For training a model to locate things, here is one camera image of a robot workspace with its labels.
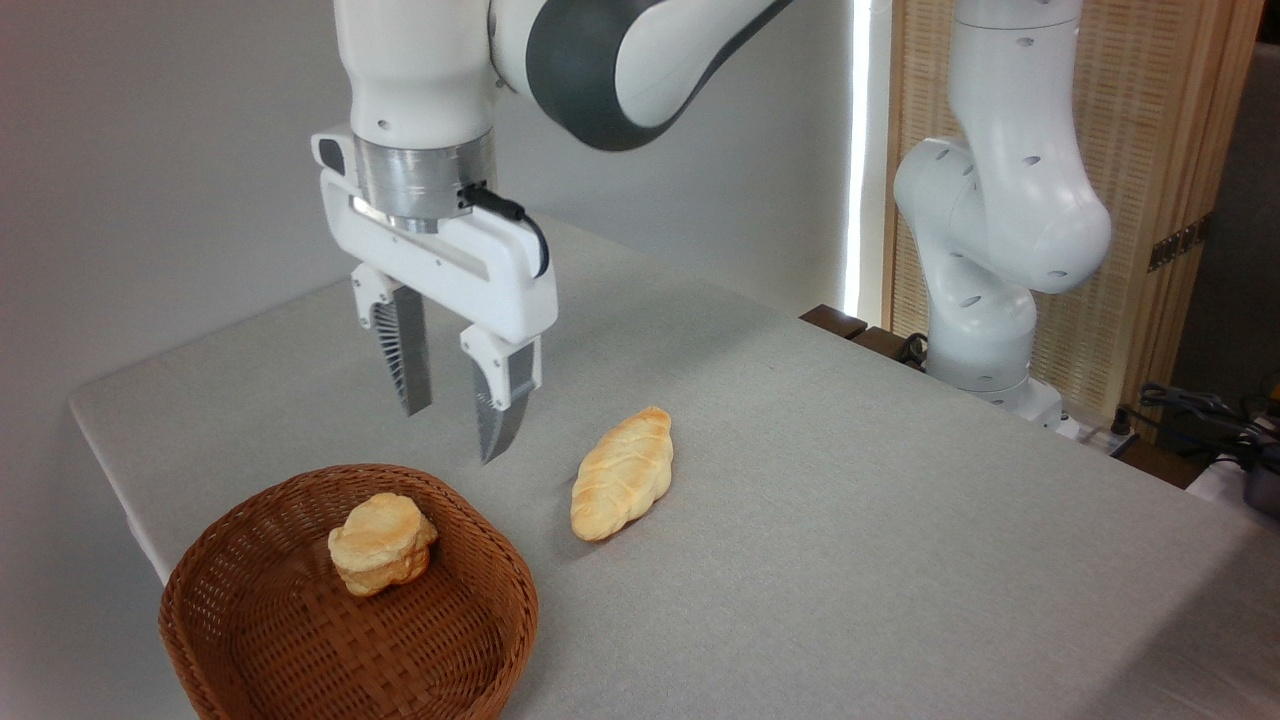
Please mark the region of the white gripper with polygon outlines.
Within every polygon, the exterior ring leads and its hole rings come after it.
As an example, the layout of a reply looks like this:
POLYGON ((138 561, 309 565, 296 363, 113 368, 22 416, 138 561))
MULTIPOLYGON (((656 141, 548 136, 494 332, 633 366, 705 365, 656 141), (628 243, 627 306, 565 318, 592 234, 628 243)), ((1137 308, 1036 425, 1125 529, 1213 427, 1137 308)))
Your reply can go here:
POLYGON ((433 401, 422 296, 477 324, 460 341, 474 369, 480 459, 490 462, 515 442, 543 382, 539 334, 559 311, 545 242, 484 208, 439 220, 434 233, 397 228, 364 200, 349 128, 314 135, 311 149, 332 236, 362 263, 351 273, 358 323, 376 336, 406 415, 433 401))

